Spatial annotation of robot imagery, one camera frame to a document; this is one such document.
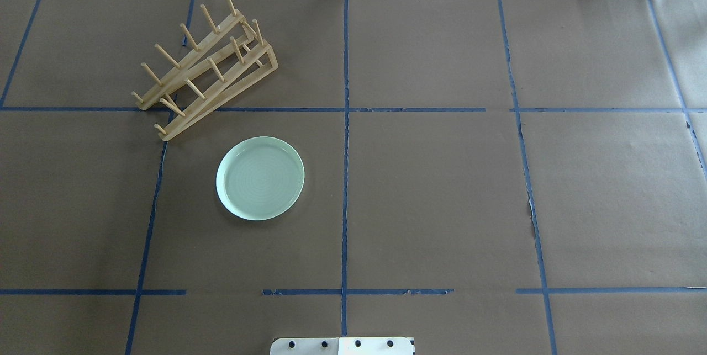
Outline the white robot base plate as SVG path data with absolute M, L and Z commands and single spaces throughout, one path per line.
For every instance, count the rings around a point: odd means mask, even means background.
M 409 337 L 308 337 L 273 341 L 270 354 L 415 354 Z

